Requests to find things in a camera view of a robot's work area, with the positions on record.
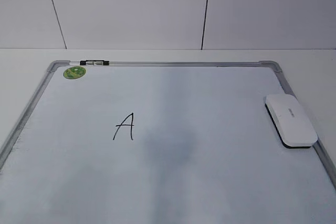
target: green magnet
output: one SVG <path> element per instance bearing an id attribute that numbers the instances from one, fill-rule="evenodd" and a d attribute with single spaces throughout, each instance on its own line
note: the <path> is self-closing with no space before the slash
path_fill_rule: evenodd
<path id="1" fill-rule="evenodd" d="M 73 80 L 81 78 L 86 73 L 86 69 L 80 66 L 71 67 L 64 71 L 63 76 L 67 79 Z"/>

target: white eraser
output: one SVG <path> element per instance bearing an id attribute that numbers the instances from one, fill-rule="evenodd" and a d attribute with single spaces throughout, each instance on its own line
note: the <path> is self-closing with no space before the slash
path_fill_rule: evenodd
<path id="1" fill-rule="evenodd" d="M 286 147 L 309 148 L 317 134 L 298 100 L 290 94 L 266 96 L 266 106 Z"/>

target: black marker writing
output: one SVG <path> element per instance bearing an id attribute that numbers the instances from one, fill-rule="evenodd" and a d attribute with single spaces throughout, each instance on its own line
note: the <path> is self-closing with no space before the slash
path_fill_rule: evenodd
<path id="1" fill-rule="evenodd" d="M 131 121 L 131 124 L 124 124 L 124 122 L 127 120 L 127 118 L 129 118 L 129 117 L 132 117 L 132 121 Z M 125 119 L 124 119 L 124 121 L 122 121 L 121 122 L 121 124 L 118 124 L 118 125 L 116 125 L 116 127 L 118 127 L 117 128 L 117 130 L 115 131 L 115 134 L 114 134 L 114 136 L 113 136 L 113 140 L 116 138 L 116 135 L 117 135 L 117 133 L 118 133 L 118 130 L 120 129 L 120 127 L 121 126 L 130 126 L 131 127 L 131 140 L 133 140 L 133 119 L 134 119 L 134 113 L 131 113 L 131 114 L 129 114 Z"/>

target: white table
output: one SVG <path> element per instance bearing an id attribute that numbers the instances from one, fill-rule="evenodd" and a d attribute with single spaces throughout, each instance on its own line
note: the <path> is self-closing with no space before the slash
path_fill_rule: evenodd
<path id="1" fill-rule="evenodd" d="M 336 50 L 0 49 L 0 145 L 54 60 L 278 62 L 336 163 Z"/>

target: white whiteboard surface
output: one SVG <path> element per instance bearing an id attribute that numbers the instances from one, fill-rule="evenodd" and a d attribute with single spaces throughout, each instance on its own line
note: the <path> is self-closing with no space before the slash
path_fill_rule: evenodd
<path id="1" fill-rule="evenodd" d="M 311 148 L 282 146 L 268 68 L 60 67 L 0 175 L 2 223 L 333 223 Z M 134 113 L 112 140 L 115 125 Z"/>

